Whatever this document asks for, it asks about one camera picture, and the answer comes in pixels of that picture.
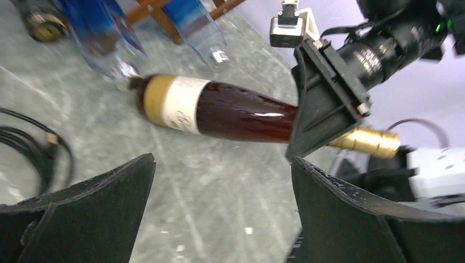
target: bottle label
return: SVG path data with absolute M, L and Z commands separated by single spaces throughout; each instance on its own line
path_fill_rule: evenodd
M 165 78 L 170 77 L 172 80 L 166 83 Z M 156 76 L 150 81 L 145 92 L 145 114 L 154 123 L 201 134 L 197 127 L 197 102 L 203 88 L 209 82 L 205 79 L 182 76 Z

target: blue plastic bottle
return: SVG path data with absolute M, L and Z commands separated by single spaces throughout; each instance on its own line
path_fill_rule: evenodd
M 171 0 L 163 10 L 205 63 L 214 66 L 229 61 L 223 33 L 199 0 Z
M 115 0 L 58 0 L 87 64 L 126 90 L 146 57 Z

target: brown bottle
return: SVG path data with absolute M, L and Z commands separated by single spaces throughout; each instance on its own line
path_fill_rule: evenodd
M 134 79 L 131 89 L 153 123 L 221 139 L 288 143 L 297 113 L 297 107 L 263 94 L 204 79 L 152 75 Z M 357 128 L 329 145 L 391 158 L 400 141 L 389 131 Z

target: white bracket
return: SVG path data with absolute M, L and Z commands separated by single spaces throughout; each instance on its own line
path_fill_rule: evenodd
M 317 41 L 320 39 L 320 32 L 316 27 L 315 17 L 313 16 L 313 12 L 311 8 L 305 8 L 299 10 L 295 13 L 296 16 L 302 18 L 305 21 L 305 35 L 304 39 L 311 38 L 313 41 Z

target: white wall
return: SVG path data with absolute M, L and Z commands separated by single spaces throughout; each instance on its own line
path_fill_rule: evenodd
M 311 7 L 320 32 L 328 27 L 356 25 L 363 21 L 356 0 L 300 0 L 299 8 Z M 247 0 L 238 6 L 241 15 L 268 39 L 270 19 L 281 10 L 280 0 Z M 334 46 L 344 37 L 332 37 Z M 445 43 L 446 54 L 439 64 L 414 62 L 396 73 L 387 83 L 370 91 L 373 107 L 368 121 L 384 128 L 404 118 L 425 118 L 443 127 L 452 146 L 465 147 L 465 58 L 453 57 L 452 41 Z M 295 60 L 290 49 L 277 49 L 291 64 Z M 402 124 L 395 131 L 402 143 L 414 146 L 438 145 L 431 131 L 418 124 Z

